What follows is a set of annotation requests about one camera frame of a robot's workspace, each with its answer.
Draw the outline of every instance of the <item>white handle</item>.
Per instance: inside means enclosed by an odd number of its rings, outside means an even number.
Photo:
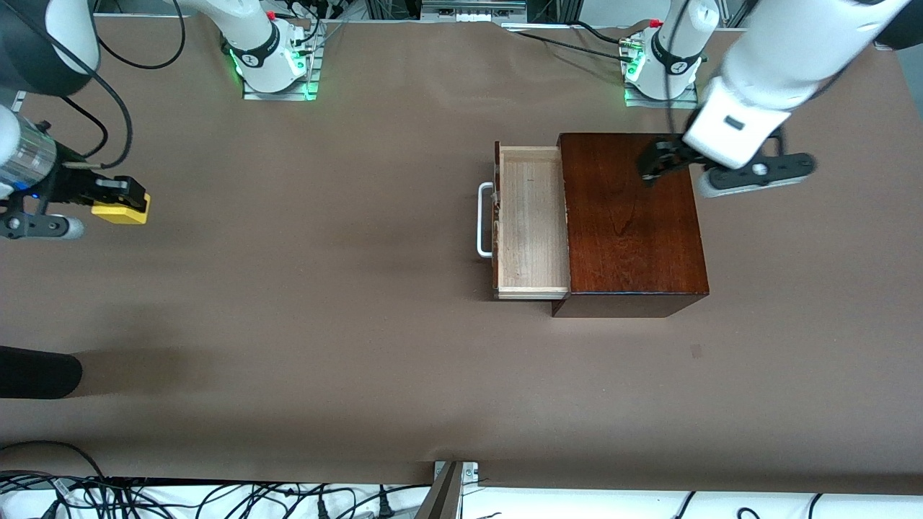
[[[494,253],[484,250],[484,190],[494,188],[493,182],[484,182],[477,188],[477,254],[481,258],[493,258]]]

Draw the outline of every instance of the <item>table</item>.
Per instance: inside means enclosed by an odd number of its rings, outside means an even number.
[[[98,25],[140,61],[178,36]],[[710,296],[665,320],[556,320],[492,300],[475,190],[495,140],[664,131],[611,62],[489,23],[355,23],[315,102],[245,102],[215,29],[189,25],[164,70],[102,60],[150,223],[0,245],[0,343],[81,352],[89,379],[0,403],[0,440],[73,441],[113,475],[424,481],[452,458],[497,485],[919,492],[923,127],[893,53],[791,118],[812,178],[698,200]],[[114,104],[76,100],[112,158]],[[24,113],[75,149],[98,138],[59,100]]]

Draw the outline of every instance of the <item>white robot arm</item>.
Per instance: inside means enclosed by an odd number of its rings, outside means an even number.
[[[653,182],[677,169],[677,164],[705,163],[710,169],[698,183],[705,196],[800,182],[813,171],[813,159],[804,153],[784,155],[780,126],[812,99],[825,80],[842,73],[910,1],[762,0],[750,16],[749,29],[709,80],[682,137],[688,147],[655,142],[639,160],[641,177]],[[699,28],[704,27],[703,13],[712,6],[713,0],[674,0],[659,41],[666,45],[673,31],[667,25],[678,19],[672,47],[678,50],[672,54],[697,55],[711,35],[707,28]],[[679,37],[690,33],[698,37]],[[663,86],[655,87],[657,67],[647,64],[644,72],[648,71],[650,78],[633,82],[656,99],[676,97],[694,80],[677,81],[675,88],[670,82],[670,91],[665,92]],[[664,84],[664,72],[659,82]],[[762,155],[767,139],[778,139],[782,156]]]
[[[231,46],[238,71],[254,90],[280,91],[306,73],[304,29],[270,20],[259,0],[178,4],[194,7],[215,22]],[[99,63],[86,0],[0,0],[0,85],[66,97],[90,81]],[[0,213],[0,234],[12,239],[80,237],[83,224],[76,218],[45,214],[48,204],[56,202],[91,205],[94,214],[112,223],[147,221],[150,195],[144,187],[128,176],[94,173],[85,157],[46,130],[47,125],[33,125],[0,107],[0,206],[6,207]],[[127,144],[118,161],[100,167],[117,165],[126,154]],[[28,197],[40,201],[34,214],[24,208]]]

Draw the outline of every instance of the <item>metal bracket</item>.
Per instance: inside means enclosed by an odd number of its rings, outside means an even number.
[[[436,481],[414,519],[459,519],[462,487],[476,485],[477,463],[436,462]]]

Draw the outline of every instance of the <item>dark wooden cabinet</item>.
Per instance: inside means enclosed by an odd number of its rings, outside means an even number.
[[[553,301],[555,317],[666,317],[708,295],[689,172],[647,187],[643,134],[497,144],[492,236],[499,299]]]

